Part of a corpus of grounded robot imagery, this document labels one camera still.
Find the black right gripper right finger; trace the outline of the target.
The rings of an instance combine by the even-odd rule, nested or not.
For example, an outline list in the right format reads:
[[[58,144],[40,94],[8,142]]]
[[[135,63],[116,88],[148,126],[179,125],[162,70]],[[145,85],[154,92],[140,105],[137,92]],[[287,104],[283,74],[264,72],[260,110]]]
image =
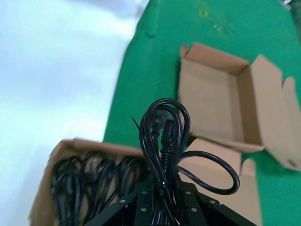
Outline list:
[[[224,204],[200,193],[193,183],[175,179],[181,226],[253,226],[254,223]]]

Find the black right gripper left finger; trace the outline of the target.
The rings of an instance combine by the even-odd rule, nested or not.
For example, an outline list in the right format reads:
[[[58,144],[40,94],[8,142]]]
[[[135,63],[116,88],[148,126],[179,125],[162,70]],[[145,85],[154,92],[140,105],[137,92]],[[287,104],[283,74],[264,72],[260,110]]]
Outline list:
[[[88,226],[159,226],[152,219],[156,184],[138,183],[132,193],[117,200],[90,220]]]

